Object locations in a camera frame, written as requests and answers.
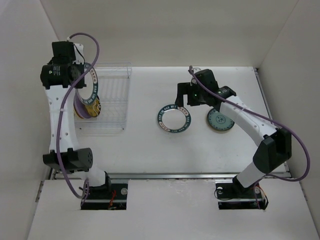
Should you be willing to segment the green rimmed white plate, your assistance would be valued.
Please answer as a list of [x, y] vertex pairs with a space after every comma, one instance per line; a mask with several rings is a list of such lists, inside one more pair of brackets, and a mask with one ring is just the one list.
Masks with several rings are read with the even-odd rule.
[[162, 130], [178, 134], [190, 127], [192, 118], [186, 108], [176, 104], [168, 104], [158, 111], [156, 120]]

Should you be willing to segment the blue floral green plate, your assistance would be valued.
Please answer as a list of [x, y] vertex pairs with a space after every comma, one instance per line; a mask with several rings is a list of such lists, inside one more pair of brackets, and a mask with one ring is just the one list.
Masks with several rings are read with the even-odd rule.
[[212, 108], [206, 116], [208, 125], [215, 131], [226, 132], [233, 128], [235, 122], [229, 117]]

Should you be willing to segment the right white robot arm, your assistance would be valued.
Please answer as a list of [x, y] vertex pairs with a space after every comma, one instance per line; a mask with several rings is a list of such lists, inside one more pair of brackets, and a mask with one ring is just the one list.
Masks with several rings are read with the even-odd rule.
[[292, 134], [250, 110], [230, 87], [219, 87], [212, 70], [194, 71], [190, 67], [188, 72], [192, 79], [178, 83], [175, 104], [213, 107], [237, 124], [257, 146], [252, 162], [233, 178], [231, 185], [232, 193], [243, 197], [254, 183], [291, 158]]

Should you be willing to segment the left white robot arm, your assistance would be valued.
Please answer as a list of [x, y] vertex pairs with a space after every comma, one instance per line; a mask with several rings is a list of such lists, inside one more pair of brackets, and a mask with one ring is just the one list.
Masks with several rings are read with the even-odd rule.
[[92, 67], [85, 64], [81, 44], [55, 41], [51, 46], [53, 56], [40, 73], [49, 105], [51, 131], [49, 152], [42, 156], [43, 163], [64, 174], [75, 174], [94, 187], [100, 198], [107, 198], [112, 192], [107, 173], [94, 164], [89, 147], [80, 147], [76, 135], [75, 113], [90, 118], [77, 90], [86, 86], [84, 73]]

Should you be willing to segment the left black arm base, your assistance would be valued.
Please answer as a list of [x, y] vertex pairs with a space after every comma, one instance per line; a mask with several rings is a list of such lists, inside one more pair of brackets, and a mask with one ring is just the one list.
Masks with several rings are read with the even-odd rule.
[[90, 186], [89, 195], [81, 205], [81, 210], [127, 209], [128, 181], [115, 181], [101, 186]]

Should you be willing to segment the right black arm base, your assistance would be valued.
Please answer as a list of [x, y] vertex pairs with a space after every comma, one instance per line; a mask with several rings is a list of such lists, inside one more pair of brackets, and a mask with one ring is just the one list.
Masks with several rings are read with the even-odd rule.
[[259, 184], [236, 192], [231, 182], [216, 182], [214, 196], [219, 210], [266, 210], [269, 199]]

